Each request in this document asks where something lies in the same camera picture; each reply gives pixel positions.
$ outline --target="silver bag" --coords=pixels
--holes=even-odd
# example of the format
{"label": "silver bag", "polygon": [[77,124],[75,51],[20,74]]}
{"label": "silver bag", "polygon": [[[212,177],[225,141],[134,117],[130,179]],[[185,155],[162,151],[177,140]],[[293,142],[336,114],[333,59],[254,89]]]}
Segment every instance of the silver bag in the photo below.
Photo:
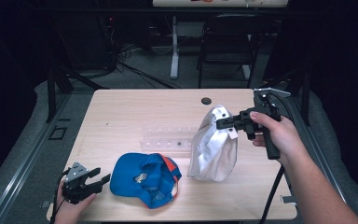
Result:
{"label": "silver bag", "polygon": [[202,121],[191,142],[188,177],[198,180],[225,180],[237,161],[238,134],[231,130],[216,129],[218,119],[232,115],[222,106],[212,108]]}

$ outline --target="hand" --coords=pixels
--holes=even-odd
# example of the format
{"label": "hand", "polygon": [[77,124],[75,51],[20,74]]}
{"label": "hand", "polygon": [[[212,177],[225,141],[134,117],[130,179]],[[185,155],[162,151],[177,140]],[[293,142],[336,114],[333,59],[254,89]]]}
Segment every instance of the hand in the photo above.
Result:
{"label": "hand", "polygon": [[73,224],[77,223],[77,220],[79,219],[81,213],[94,201],[96,194],[91,194],[88,198],[85,200],[77,203],[72,204],[68,203],[64,200],[62,196],[62,187],[63,187],[63,181],[61,182],[59,189],[58,189],[58,195],[57,195],[57,208],[58,209],[57,215],[55,217],[55,223],[57,224]]}
{"label": "hand", "polygon": [[[278,160],[280,163],[295,158],[299,155],[298,153],[308,154],[295,125],[290,119],[281,116],[281,122],[278,122],[263,113],[251,112],[250,115],[254,122],[269,129],[272,143],[281,152],[281,158]],[[265,147],[263,135],[257,134],[253,144],[256,147]]]}

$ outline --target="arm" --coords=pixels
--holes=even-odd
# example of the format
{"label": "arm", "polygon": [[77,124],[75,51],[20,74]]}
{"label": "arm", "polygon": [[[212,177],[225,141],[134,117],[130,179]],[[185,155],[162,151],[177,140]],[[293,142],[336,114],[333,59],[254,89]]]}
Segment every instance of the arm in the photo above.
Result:
{"label": "arm", "polygon": [[81,213],[94,201],[96,194],[91,194],[85,200],[72,204],[65,201],[62,197],[62,186],[61,182],[57,195],[57,207],[58,212],[55,217],[55,223],[57,224],[75,224],[77,223]]}
{"label": "arm", "polygon": [[[269,129],[272,142],[280,150],[278,162],[289,176],[305,223],[358,223],[358,216],[313,162],[290,119],[282,117],[282,121],[277,122],[257,112],[251,113],[251,119]],[[256,137],[254,145],[265,146],[262,135]]]}

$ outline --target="black chair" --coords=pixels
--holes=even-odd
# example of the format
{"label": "black chair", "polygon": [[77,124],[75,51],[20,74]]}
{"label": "black chair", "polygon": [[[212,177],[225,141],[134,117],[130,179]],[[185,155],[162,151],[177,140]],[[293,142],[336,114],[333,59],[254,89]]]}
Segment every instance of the black chair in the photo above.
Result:
{"label": "black chair", "polygon": [[250,87],[258,49],[269,28],[269,19],[260,15],[219,14],[204,24],[197,68],[202,82],[202,66],[237,64],[250,66],[247,88]]}

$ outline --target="gripper handle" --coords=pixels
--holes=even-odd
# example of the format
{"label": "gripper handle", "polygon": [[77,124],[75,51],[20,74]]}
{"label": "gripper handle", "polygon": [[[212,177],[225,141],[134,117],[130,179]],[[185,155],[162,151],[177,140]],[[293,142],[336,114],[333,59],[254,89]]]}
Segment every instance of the gripper handle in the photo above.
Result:
{"label": "gripper handle", "polygon": [[263,127],[264,143],[266,144],[267,157],[269,160],[277,160],[281,157],[279,149],[272,143],[269,129]]}

